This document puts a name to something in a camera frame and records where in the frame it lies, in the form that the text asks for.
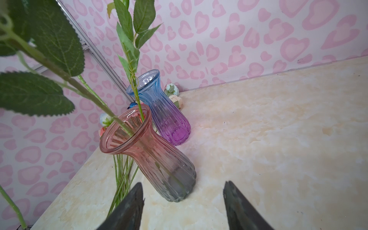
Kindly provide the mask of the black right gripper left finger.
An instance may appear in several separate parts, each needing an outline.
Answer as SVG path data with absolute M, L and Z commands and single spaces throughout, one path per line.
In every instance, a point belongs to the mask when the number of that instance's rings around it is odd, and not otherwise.
M 142 183 L 138 182 L 98 230 L 139 230 L 144 199 Z

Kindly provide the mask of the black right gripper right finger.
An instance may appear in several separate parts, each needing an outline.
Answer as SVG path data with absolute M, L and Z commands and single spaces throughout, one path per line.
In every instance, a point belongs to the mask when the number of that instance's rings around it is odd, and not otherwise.
M 232 181 L 223 190 L 230 230 L 274 230 Z

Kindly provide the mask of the pink rosebud stem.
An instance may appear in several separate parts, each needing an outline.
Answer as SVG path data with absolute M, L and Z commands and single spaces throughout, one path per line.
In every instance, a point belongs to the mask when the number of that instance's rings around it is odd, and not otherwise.
M 74 111 L 64 88 L 78 92 L 105 111 L 129 135 L 134 133 L 76 77 L 84 71 L 81 43 L 56 1 L 1 1 L 1 56 L 25 54 L 61 78 L 33 71 L 1 73 L 1 108 L 29 116 L 60 116 Z

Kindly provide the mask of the pink white peony spray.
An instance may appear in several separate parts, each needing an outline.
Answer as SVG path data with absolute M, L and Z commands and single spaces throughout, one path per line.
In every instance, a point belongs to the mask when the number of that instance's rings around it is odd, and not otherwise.
M 13 202 L 13 200 L 9 197 L 9 195 L 6 193 L 6 191 L 4 190 L 3 187 L 1 187 L 1 195 L 4 197 L 4 199 L 7 201 L 7 203 L 9 204 L 9 206 L 13 209 L 13 211 L 17 215 L 17 218 L 20 221 L 20 228 L 18 228 L 18 229 L 20 229 L 20 230 L 27 230 L 28 225 L 27 225 L 26 221 L 24 220 L 23 215 L 22 215 L 20 209 Z

